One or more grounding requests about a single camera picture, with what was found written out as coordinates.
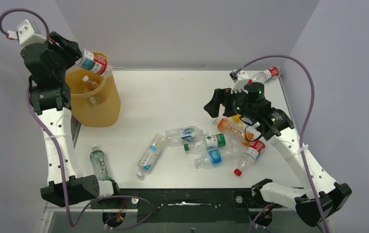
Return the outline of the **red white label water bottle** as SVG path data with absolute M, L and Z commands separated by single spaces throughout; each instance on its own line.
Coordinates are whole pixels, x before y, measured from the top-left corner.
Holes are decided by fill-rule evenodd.
M 109 77 L 113 72 L 113 67 L 107 58 L 86 49 L 83 50 L 82 57 L 75 62 L 75 65 L 101 77 Z

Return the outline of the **red label tea bottle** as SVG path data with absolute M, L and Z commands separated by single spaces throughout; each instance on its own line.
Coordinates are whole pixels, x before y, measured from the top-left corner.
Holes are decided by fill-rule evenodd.
M 93 79 L 89 76 L 84 76 L 82 78 L 82 81 L 84 82 L 83 93 L 92 92 L 96 90 L 101 84 L 101 79 Z

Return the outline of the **blue white label crushed bottle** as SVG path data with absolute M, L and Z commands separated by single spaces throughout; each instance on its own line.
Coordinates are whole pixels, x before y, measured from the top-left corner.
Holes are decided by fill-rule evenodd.
M 207 135 L 207 129 L 200 129 L 196 126 L 175 128 L 165 132 L 168 146 L 179 146 L 186 143 L 193 143 Z

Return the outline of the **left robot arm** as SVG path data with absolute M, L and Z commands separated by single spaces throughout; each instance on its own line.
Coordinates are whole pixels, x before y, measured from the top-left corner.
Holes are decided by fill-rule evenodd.
M 27 105 L 43 130 L 48 158 L 47 186 L 40 190 L 42 199 L 66 207 L 116 194 L 115 181 L 84 176 L 79 167 L 71 134 L 71 92 L 65 81 L 72 66 L 102 74 L 106 60 L 81 50 L 77 42 L 56 32 L 43 42 L 26 45 L 20 54 L 30 72 Z

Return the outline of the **yellow mesh waste bin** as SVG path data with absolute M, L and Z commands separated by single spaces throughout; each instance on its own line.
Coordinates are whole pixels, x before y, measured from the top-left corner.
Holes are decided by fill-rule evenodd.
M 109 127 L 117 121 L 121 100 L 113 71 L 107 55 L 86 49 L 67 70 L 65 81 L 71 90 L 72 115 L 82 125 Z

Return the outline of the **yellow juice bottle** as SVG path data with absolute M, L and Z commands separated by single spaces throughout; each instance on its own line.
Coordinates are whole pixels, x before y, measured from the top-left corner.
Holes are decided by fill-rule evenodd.
M 241 115 L 234 115 L 231 118 L 238 125 L 243 125 L 243 122 L 240 120 L 240 117 L 241 117 Z

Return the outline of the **red cap bottle far corner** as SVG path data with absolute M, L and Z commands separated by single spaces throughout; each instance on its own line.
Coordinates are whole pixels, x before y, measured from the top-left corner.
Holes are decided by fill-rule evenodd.
M 253 82 L 259 82 L 259 83 L 267 83 L 277 77 L 279 77 L 281 74 L 281 71 L 278 67 L 271 67 L 268 69 L 265 69 L 263 71 L 260 71 L 252 76 L 251 80 Z

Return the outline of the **orange drink bottle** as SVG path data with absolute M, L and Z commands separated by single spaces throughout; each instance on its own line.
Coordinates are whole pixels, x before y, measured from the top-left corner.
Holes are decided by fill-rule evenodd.
M 238 124 L 227 118 L 216 118 L 213 120 L 213 124 L 218 128 L 219 131 L 245 146 L 249 146 L 253 142 L 253 133 L 245 131 L 245 128 L 240 127 Z

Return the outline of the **green cap water bottle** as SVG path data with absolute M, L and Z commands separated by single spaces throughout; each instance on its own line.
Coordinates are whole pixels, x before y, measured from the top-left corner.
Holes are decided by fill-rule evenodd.
M 186 143 L 183 148 L 186 152 L 190 153 L 202 153 L 205 151 L 215 150 L 231 146 L 230 139 L 223 133 L 212 134 L 201 137 L 199 141 Z

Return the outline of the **red label bottle near right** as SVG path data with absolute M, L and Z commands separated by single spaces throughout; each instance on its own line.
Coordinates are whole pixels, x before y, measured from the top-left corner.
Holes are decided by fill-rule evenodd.
M 234 170 L 234 174 L 240 177 L 245 170 L 252 167 L 259 159 L 261 153 L 265 150 L 265 148 L 265 144 L 260 140 L 257 140 L 249 145 L 239 157 L 237 167 Z

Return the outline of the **blue label clear bottle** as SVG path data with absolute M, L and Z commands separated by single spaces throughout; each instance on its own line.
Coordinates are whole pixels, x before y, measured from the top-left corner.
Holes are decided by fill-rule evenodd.
M 199 157 L 194 159 L 193 163 L 196 168 L 213 169 L 238 158 L 240 153 L 241 149 L 237 147 L 213 149 L 201 153 Z

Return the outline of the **blue label bottle lower left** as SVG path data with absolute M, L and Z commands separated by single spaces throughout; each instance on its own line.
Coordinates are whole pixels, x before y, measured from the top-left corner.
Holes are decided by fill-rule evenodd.
M 147 146 L 140 160 L 138 161 L 138 169 L 136 171 L 137 177 L 143 178 L 146 174 L 151 172 L 154 164 L 156 163 L 160 154 L 164 151 L 166 145 L 165 136 L 159 133 L 155 134 L 152 141 Z

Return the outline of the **green tea bottle table edge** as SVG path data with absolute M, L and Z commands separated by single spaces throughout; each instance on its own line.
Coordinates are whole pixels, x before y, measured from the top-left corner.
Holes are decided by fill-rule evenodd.
M 106 165 L 106 155 L 98 146 L 92 147 L 90 161 L 94 174 L 99 181 L 112 180 Z

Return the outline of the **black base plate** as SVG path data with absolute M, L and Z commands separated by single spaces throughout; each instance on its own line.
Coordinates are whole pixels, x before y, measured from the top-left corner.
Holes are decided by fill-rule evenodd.
M 91 208 L 115 212 L 123 207 L 125 211 L 137 211 L 139 220 L 153 211 L 148 223 L 248 223 L 267 206 L 250 188 L 125 188 L 118 194 L 125 198 L 100 200 Z

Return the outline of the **aluminium rail frame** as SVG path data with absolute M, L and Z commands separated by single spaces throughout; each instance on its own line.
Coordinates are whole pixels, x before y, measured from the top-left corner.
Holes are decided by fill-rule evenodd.
M 63 207 L 47 204 L 39 229 L 41 233 L 321 233 L 322 224 L 310 227 L 298 214 L 280 205 L 267 204 L 248 223 L 218 221 L 210 223 L 148 223 L 153 211 L 138 219 L 137 211 L 115 212 L 92 209 L 92 204 L 82 202 Z

